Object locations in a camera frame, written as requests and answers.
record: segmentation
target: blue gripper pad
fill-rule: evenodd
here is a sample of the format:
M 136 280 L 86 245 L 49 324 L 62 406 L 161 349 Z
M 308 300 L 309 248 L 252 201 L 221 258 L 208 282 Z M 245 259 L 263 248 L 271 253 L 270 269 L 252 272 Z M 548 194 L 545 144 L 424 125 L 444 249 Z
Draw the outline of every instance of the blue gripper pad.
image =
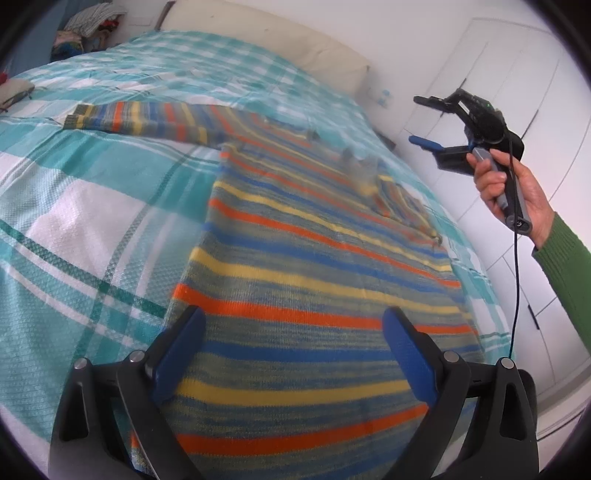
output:
M 154 371 L 152 400 L 156 405 L 174 394 L 194 355 L 201 350 L 205 335 L 205 313 L 197 309 L 191 315 Z
M 414 396 L 429 407 L 434 406 L 437 402 L 435 372 L 400 323 L 394 310 L 387 309 L 384 312 L 382 331 Z
M 413 145 L 418 145 L 423 150 L 427 150 L 429 152 L 440 152 L 441 150 L 443 150 L 443 146 L 438 144 L 437 142 L 427 140 L 423 137 L 417 137 L 416 135 L 411 135 L 410 137 L 408 137 L 408 141 Z

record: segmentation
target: screw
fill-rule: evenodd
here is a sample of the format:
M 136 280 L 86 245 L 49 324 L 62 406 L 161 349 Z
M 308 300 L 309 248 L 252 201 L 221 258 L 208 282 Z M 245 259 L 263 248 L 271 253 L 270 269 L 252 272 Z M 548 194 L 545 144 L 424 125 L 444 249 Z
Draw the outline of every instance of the screw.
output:
M 142 350 L 134 350 L 129 354 L 130 362 L 141 362 L 145 357 L 145 353 Z
M 515 366 L 515 364 L 513 363 L 513 360 L 511 360 L 509 357 L 503 357 L 501 358 L 501 365 L 503 367 L 505 367 L 506 369 L 510 369 L 513 368 Z
M 447 360 L 448 362 L 450 362 L 451 364 L 454 364 L 460 359 L 460 356 L 456 352 L 452 352 L 451 350 L 448 350 L 447 352 L 445 352 L 443 354 L 443 358 L 445 360 Z
M 82 370 L 88 364 L 88 360 L 86 358 L 79 358 L 74 362 L 74 368 L 76 370 Z

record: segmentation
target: black cable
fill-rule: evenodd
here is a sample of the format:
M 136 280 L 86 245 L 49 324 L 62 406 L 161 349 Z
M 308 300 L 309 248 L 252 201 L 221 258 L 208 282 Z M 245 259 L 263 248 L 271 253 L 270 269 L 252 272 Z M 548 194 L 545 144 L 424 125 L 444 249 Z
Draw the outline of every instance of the black cable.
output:
M 511 141 L 511 134 L 507 131 L 507 138 L 509 139 L 509 170 L 513 177 L 513 198 L 514 198 L 514 217 L 513 217 L 513 246 L 515 256 L 515 286 L 517 288 L 517 299 L 515 301 L 515 317 L 513 318 L 513 328 L 511 329 L 511 346 L 509 347 L 509 358 L 513 356 L 513 344 L 515 342 L 515 328 L 517 327 L 517 316 L 519 315 L 519 263 L 517 261 L 517 176 L 513 168 L 513 143 Z

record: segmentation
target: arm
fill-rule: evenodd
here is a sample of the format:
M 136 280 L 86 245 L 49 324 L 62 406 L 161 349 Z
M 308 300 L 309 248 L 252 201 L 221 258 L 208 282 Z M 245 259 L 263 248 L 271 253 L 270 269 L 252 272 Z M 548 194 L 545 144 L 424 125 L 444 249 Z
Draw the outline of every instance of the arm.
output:
M 497 162 L 509 165 L 507 153 L 491 150 L 491 155 Z M 488 160 L 477 163 L 472 154 L 466 158 L 475 169 L 474 182 L 480 197 L 493 215 L 503 221 L 503 213 L 495 199 L 505 191 L 505 174 L 493 171 Z M 585 347 L 591 352 L 591 254 L 552 210 L 531 170 L 515 158 L 513 163 L 533 224 L 530 238 L 535 249 L 532 255 L 544 270 Z
M 560 303 L 591 352 L 591 254 L 558 214 L 546 242 L 534 249 Z

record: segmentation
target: turquoise checkered blanket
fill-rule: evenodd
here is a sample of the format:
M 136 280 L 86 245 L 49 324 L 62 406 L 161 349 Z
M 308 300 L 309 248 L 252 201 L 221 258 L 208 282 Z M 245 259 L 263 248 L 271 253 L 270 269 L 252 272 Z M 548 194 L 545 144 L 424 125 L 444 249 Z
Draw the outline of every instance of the turquoise checkered blanket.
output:
M 33 99 L 0 115 L 0 413 L 23 442 L 48 441 L 75 357 L 121 359 L 163 328 L 219 175 L 207 147 L 63 130 L 80 103 L 228 105 L 381 157 L 442 235 L 486 360 L 506 353 L 506 321 L 464 234 L 351 98 L 289 62 L 216 35 L 148 33 L 22 77 Z

